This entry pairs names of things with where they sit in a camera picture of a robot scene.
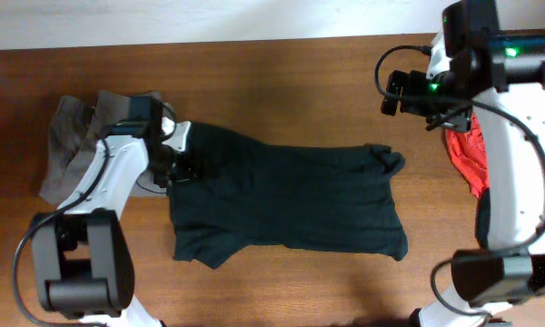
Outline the dark green t-shirt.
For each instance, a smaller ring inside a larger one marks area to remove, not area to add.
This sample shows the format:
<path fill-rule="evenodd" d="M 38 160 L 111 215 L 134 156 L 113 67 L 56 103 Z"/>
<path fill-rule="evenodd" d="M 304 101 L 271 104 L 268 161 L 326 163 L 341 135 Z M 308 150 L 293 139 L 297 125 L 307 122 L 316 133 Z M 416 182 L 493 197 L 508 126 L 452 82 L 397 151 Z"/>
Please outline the dark green t-shirt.
<path fill-rule="evenodd" d="M 249 245 L 337 253 L 409 250 L 391 179 L 404 166 L 389 146 L 270 145 L 194 123 L 193 172 L 170 190 L 174 259 L 216 269 Z"/>

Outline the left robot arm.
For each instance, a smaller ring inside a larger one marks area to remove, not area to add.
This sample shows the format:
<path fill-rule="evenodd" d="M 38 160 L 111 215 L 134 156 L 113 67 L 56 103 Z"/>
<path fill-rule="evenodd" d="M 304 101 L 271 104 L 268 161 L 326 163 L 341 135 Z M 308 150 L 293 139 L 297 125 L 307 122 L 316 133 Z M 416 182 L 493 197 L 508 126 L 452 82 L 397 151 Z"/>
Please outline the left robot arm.
<path fill-rule="evenodd" d="M 75 326 L 161 326 L 134 295 L 134 264 L 120 219 L 137 179 L 168 175 L 192 124 L 122 122 L 96 144 L 83 178 L 30 230 L 38 301 Z"/>

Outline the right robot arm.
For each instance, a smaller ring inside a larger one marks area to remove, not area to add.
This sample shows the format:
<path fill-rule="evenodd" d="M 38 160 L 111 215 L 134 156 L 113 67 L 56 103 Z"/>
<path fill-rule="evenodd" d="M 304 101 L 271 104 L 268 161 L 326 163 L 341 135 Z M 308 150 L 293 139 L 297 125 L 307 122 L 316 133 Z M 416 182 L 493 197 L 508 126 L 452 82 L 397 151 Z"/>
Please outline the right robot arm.
<path fill-rule="evenodd" d="M 417 310 L 418 326 L 491 326 L 497 313 L 545 295 L 545 37 L 441 32 L 413 84 L 394 72 L 382 109 L 414 104 L 430 128 L 466 111 L 478 118 L 490 214 L 477 250 L 445 261 L 451 286 Z"/>

